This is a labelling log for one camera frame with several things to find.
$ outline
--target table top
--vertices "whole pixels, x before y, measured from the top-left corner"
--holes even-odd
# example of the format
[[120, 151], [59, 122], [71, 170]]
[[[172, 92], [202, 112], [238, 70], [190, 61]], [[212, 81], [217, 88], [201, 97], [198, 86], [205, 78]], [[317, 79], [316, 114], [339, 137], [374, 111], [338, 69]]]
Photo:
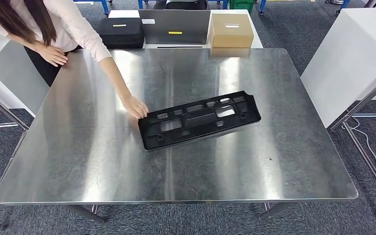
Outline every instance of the table top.
[[[230, 9], [230, 10], [211, 10], [211, 17], [213, 14], [246, 14], [249, 17], [250, 25], [252, 27], [254, 39], [252, 41], [251, 48], [263, 48], [261, 44], [259, 35], [257, 34], [256, 28], [254, 27], [252, 18], [250, 14], [245, 9]], [[138, 10], [112, 10], [110, 11], [109, 18], [139, 18], [139, 11]], [[210, 40], [207, 38], [207, 44], [205, 45], [182, 45], [182, 44], [143, 44], [143, 48], [150, 49], [150, 48], [160, 48], [160, 47], [198, 47], [202, 46], [203, 48], [211, 48]]]
[[347, 170], [284, 49], [112, 51], [151, 111], [245, 90], [261, 121], [146, 152], [137, 122], [79, 50], [69, 54], [0, 184], [0, 204], [350, 200]]

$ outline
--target woman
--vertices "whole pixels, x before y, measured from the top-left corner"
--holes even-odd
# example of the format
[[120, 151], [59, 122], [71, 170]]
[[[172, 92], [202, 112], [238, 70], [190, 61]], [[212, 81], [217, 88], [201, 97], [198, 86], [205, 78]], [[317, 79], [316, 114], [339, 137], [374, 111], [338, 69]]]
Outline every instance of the woman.
[[49, 86], [68, 61], [65, 52], [80, 45], [100, 64], [126, 110], [146, 117], [147, 107], [132, 96], [100, 36], [72, 0], [0, 0], [0, 34], [24, 45]]

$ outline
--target brown box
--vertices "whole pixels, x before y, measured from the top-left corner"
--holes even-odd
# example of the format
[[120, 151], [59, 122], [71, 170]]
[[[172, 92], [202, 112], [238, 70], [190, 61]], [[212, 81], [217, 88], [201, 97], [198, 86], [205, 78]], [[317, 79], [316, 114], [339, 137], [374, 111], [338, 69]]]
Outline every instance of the brown box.
[[253, 30], [246, 14], [211, 14], [211, 47], [250, 48], [253, 39]]

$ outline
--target gray carpet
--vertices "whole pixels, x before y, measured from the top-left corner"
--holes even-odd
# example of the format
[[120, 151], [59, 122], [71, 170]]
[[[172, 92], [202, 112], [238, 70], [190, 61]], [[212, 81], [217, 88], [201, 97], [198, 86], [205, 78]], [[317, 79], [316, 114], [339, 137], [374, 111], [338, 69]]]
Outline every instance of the gray carpet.
[[[362, 6], [352, 0], [350, 7]], [[112, 9], [137, 9], [135, 0], [114, 0]], [[212, 9], [220, 5], [211, 3]], [[98, 3], [79, 6], [96, 27], [104, 17]], [[299, 73], [302, 73], [316, 48], [332, 25], [339, 6], [324, 1], [268, 2], [265, 15], [252, 16], [264, 47], [286, 48]], [[376, 112], [376, 101], [364, 112]], [[16, 110], [25, 122], [32, 117]], [[5, 118], [0, 114], [0, 122]], [[360, 130], [367, 132], [376, 152], [376, 119], [360, 119]], [[17, 127], [0, 129], [0, 176], [21, 135]], [[0, 222], [8, 235], [375, 235], [376, 181], [361, 159], [345, 130], [330, 132], [347, 167], [359, 198], [340, 203], [300, 203], [266, 222], [258, 220], [261, 204], [181, 204], [101, 206], [107, 218], [103, 225], [72, 214], [60, 206], [0, 206]]]

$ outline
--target black plastic license plate bracket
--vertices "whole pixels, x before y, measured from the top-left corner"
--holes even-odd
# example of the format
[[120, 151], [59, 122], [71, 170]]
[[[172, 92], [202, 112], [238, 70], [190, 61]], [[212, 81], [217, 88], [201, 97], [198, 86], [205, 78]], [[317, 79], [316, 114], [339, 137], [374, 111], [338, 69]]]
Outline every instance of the black plastic license plate bracket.
[[144, 148], [154, 150], [260, 120], [254, 97], [240, 91], [148, 113], [139, 129]]

